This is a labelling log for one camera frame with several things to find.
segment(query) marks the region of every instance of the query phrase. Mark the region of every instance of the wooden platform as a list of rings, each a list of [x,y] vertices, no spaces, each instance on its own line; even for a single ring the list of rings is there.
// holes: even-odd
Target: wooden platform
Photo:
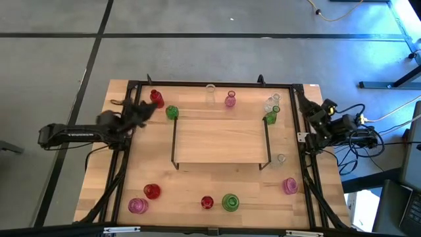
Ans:
[[[121,107],[112,105],[110,99],[124,98],[127,82],[127,80],[111,80],[103,109],[121,111]],[[309,228],[288,90],[217,88],[215,106],[207,107],[204,106],[204,88],[144,86],[141,99],[149,101],[152,89],[162,93],[166,106],[175,105],[179,108],[178,135],[191,133],[185,138],[179,137],[176,147],[177,161],[187,163],[180,164],[180,169],[177,171],[170,162],[173,121],[166,118],[164,109],[158,110],[148,121],[147,127],[138,128],[134,134],[122,193],[119,224]],[[227,110],[224,104],[228,90],[234,90],[237,94],[237,104],[231,110]],[[271,154],[273,157],[280,153],[284,154],[286,162],[280,167],[269,166],[259,171],[252,161],[261,159],[259,162],[265,162],[267,159],[265,150],[262,149],[264,142],[261,142],[263,138],[261,132],[264,127],[263,124],[261,126],[253,124],[258,125],[262,122],[261,119],[265,114],[264,101],[273,92],[280,93],[282,100],[276,124],[268,127]],[[310,100],[321,102],[320,89],[317,85],[305,85],[305,93]],[[202,126],[204,123],[222,128],[223,131],[216,135],[213,133],[216,129]],[[199,135],[193,135],[193,130],[199,131]],[[205,136],[209,137],[212,145],[203,147],[203,154],[200,154],[196,146],[201,144],[201,137]],[[222,145],[226,141],[220,138],[227,137],[226,139],[230,140],[228,136],[236,138],[230,144],[237,149]],[[241,141],[250,147],[254,155],[244,152]],[[91,156],[75,221],[83,218],[101,197],[109,171],[111,153],[111,151],[100,151]],[[218,157],[218,154],[222,153],[231,156]],[[242,157],[250,164],[231,164],[229,157]],[[203,164],[198,162],[201,159],[203,161],[219,159],[221,164]],[[323,153],[318,156],[318,166],[324,197],[341,220],[349,224],[335,158]],[[296,179],[299,185],[299,192],[295,195],[285,195],[280,189],[281,181],[289,177]],[[149,210],[145,214],[131,214],[127,209],[129,200],[135,197],[144,198],[143,187],[150,183],[161,186],[161,197],[148,201]],[[222,197],[227,193],[236,194],[240,200],[236,212],[229,213],[221,206]],[[200,206],[201,198],[207,195],[212,196],[215,201],[214,207],[209,210]],[[320,225],[320,218],[317,217],[319,216],[317,201],[314,200],[313,203],[316,222]],[[112,205],[109,205],[108,220],[111,210]]]

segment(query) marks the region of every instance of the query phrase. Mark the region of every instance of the raised wooden shelf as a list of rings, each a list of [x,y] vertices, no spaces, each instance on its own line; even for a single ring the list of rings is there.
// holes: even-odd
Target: raised wooden shelf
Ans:
[[[176,163],[267,163],[263,120],[177,121]]]

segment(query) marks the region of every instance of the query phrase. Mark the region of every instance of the green glass cup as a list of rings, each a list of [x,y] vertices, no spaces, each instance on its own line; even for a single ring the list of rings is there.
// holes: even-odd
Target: green glass cup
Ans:
[[[279,106],[273,106],[272,112],[267,113],[265,115],[268,125],[274,124],[276,122],[276,115],[279,113],[280,110],[281,109],[279,108]]]
[[[165,113],[169,119],[174,120],[176,117],[178,117],[178,108],[170,105],[165,109]]]
[[[224,198],[222,198],[222,206],[227,211],[237,211],[239,206],[238,197],[233,194],[226,194]]]

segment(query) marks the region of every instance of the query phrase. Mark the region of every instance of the wooden table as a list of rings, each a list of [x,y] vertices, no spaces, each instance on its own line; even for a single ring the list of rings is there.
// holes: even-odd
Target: wooden table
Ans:
[[[124,99],[127,83],[127,80],[111,80],[103,110],[121,111],[121,106],[111,104],[110,100]],[[152,89],[162,93],[166,106],[175,105],[180,110],[177,128],[180,141],[176,144],[176,161],[181,162],[180,169],[177,171],[170,162],[174,121],[166,118],[164,109],[159,109],[147,122],[147,126],[138,128],[134,134],[118,224],[309,228],[287,89],[216,88],[213,107],[206,105],[206,92],[202,87],[144,86],[141,89],[141,100],[150,102]],[[322,102],[317,85],[304,85],[304,89],[310,100]],[[224,104],[228,90],[234,90],[237,98],[236,105],[231,109],[227,109]],[[266,154],[250,155],[242,143],[251,148],[251,154],[262,153],[262,118],[266,113],[263,105],[273,92],[280,93],[282,99],[277,121],[268,127],[270,150],[272,157],[281,153],[285,155],[286,161],[282,166],[269,165],[260,171],[256,162],[267,161]],[[299,116],[301,128],[304,128],[300,113]],[[192,136],[187,139],[189,142],[196,136],[196,142],[203,145],[201,140],[209,137],[210,144],[207,147],[194,144],[189,148],[183,144],[187,140],[183,141],[179,137],[186,133]],[[225,136],[234,136],[236,139],[225,139],[223,142],[228,144],[220,149],[222,141],[216,139]],[[95,144],[93,149],[102,145]],[[103,194],[111,154],[112,151],[103,150],[91,155],[75,221],[85,217]],[[241,160],[238,157],[244,157],[246,162],[238,162]],[[336,160],[328,153],[318,155],[317,159],[324,197],[341,220],[350,225]],[[281,181],[289,177],[296,179],[299,185],[295,195],[286,195],[280,189]],[[161,196],[156,200],[148,200],[149,210],[146,213],[130,213],[128,202],[136,197],[145,198],[143,187],[150,183],[156,183],[162,188]],[[233,213],[225,211],[221,205],[222,197],[227,193],[237,195],[240,200],[239,209]],[[212,209],[201,207],[203,196],[213,197],[215,204]],[[314,197],[313,205],[316,223],[321,226]],[[106,220],[111,218],[111,210],[112,204],[109,205]]]

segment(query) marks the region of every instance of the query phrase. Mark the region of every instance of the gray floor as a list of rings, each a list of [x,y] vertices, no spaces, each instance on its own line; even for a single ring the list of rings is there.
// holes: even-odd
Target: gray floor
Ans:
[[[355,4],[315,3],[330,18]],[[106,4],[0,0],[0,32],[96,32]],[[363,3],[348,18],[324,22],[305,0],[118,0],[106,32],[400,34],[385,3]],[[2,229],[30,226],[33,221],[55,155],[37,146],[37,131],[50,122],[66,122],[92,45],[93,39],[0,39],[0,140],[26,149],[23,155],[1,153]],[[147,73],[153,80],[255,82],[263,74],[267,82],[320,84],[324,98],[340,108],[365,103],[366,117],[376,119],[420,91],[360,90],[357,83],[398,79],[417,66],[406,59],[409,53],[404,41],[103,39],[78,123],[94,122],[110,79],[145,80]],[[400,124],[411,118],[413,108],[374,126],[380,131]],[[402,132],[385,140],[399,140]],[[85,147],[68,152],[46,224],[72,222],[88,151]],[[402,159],[399,145],[374,158],[384,170],[398,167]],[[379,171],[370,160],[361,159],[354,173],[343,178]]]

